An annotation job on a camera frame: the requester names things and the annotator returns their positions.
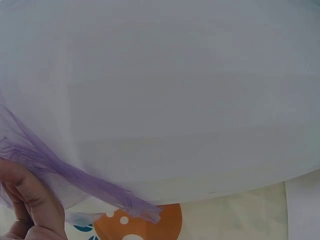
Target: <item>purple mesh fabric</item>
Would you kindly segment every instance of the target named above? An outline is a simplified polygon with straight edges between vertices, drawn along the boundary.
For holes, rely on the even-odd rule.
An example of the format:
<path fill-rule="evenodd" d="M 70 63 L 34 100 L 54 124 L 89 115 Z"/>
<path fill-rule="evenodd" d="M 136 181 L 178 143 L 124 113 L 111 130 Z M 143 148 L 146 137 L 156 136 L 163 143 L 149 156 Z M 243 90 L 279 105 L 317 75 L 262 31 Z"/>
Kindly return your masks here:
<path fill-rule="evenodd" d="M 159 221 L 160 208 L 135 197 L 128 190 L 65 163 L 2 104 L 0 104 L 0 136 L 0 157 L 24 165 L 48 186 L 54 186 L 51 189 L 62 204 L 64 198 L 68 197 L 62 196 L 62 193 L 74 194 L 64 189 L 71 184 L 89 195 L 119 207 L 133 217 L 141 217 L 153 223 Z M 57 185 L 53 176 L 63 179 L 66 183 Z M 0 197 L 4 203 L 10 205 L 3 191 Z"/>

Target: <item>white sheet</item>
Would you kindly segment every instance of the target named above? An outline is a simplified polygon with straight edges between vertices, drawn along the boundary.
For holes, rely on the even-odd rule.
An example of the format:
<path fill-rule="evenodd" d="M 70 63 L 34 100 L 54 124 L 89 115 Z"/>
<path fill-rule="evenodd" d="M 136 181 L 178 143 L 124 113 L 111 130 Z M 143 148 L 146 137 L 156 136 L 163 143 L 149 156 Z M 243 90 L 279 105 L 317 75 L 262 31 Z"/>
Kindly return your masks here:
<path fill-rule="evenodd" d="M 0 15 L 1 88 L 66 162 L 160 203 L 320 164 L 313 3 L 26 3 Z"/>

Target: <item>patterned cloth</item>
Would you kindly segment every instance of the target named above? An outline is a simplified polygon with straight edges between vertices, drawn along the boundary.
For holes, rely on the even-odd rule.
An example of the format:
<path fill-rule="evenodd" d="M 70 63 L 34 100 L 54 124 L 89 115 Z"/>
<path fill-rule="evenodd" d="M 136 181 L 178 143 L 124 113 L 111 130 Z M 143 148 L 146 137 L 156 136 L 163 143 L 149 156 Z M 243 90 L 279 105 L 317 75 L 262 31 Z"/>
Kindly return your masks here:
<path fill-rule="evenodd" d="M 288 240 L 284 183 L 162 208 L 157 225 L 116 210 L 86 227 L 65 229 L 69 240 Z M 2 209 L 0 219 L 3 234 L 15 218 Z"/>

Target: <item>white polka dot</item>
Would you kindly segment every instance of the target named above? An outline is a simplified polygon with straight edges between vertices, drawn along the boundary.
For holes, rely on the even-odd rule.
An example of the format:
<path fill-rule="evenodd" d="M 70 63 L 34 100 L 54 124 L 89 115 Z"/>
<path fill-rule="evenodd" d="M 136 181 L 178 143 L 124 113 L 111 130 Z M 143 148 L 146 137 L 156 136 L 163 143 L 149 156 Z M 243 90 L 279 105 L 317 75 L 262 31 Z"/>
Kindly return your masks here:
<path fill-rule="evenodd" d="M 122 240 L 144 240 L 144 239 L 138 235 L 130 234 L 130 235 L 123 237 Z"/>
<path fill-rule="evenodd" d="M 127 218 L 126 216 L 123 216 L 120 218 L 121 224 L 127 224 L 128 222 L 129 222 L 129 218 Z"/>
<path fill-rule="evenodd" d="M 106 212 L 105 215 L 109 218 L 112 218 L 115 215 L 115 213 L 113 211 L 110 211 L 110 212 Z"/>

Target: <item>hand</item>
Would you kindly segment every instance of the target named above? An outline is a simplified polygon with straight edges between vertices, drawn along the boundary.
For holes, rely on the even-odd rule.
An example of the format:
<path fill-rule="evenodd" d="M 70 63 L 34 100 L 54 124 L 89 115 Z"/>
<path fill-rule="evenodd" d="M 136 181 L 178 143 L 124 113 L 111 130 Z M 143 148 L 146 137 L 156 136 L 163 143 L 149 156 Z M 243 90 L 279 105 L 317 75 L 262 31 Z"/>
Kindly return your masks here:
<path fill-rule="evenodd" d="M 64 208 L 35 175 L 22 165 L 0 158 L 0 181 L 17 219 L 4 239 L 68 240 Z"/>

